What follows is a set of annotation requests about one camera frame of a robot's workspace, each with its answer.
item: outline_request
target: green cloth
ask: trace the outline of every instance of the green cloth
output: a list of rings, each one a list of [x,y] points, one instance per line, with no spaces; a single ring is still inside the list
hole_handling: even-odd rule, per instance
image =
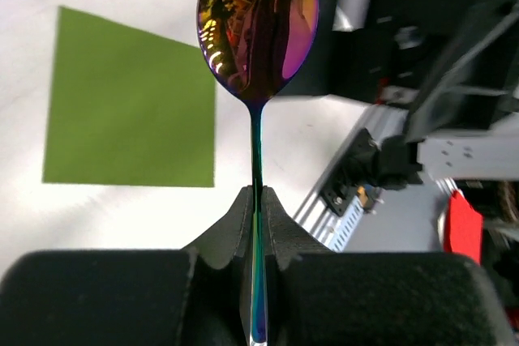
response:
[[[61,8],[43,181],[214,186],[215,90],[199,48]]]

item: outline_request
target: green square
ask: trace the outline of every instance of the green square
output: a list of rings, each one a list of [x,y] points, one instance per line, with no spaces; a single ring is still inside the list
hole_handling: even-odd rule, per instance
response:
[[[43,181],[214,186],[215,90],[199,48],[61,8]]]

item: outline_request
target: black clamp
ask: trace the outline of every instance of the black clamp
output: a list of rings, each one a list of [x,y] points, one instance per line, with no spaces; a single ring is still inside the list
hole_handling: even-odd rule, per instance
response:
[[[342,216],[361,186],[373,188],[372,193],[378,194],[382,189],[402,190],[422,184],[418,175],[422,165],[417,159],[418,144],[406,143],[403,135],[386,138],[378,147],[369,131],[361,129],[320,195],[333,212]]]

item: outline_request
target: red cloth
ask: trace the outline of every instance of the red cloth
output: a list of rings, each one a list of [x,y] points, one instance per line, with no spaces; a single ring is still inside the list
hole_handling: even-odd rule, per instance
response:
[[[460,191],[454,192],[445,218],[444,250],[466,255],[480,264],[482,239],[482,215],[472,208]]]

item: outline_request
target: green object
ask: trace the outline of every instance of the green object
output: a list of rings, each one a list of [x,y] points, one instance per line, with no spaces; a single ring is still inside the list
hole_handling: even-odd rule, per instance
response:
[[[61,8],[43,181],[214,186],[215,90],[200,49]]]

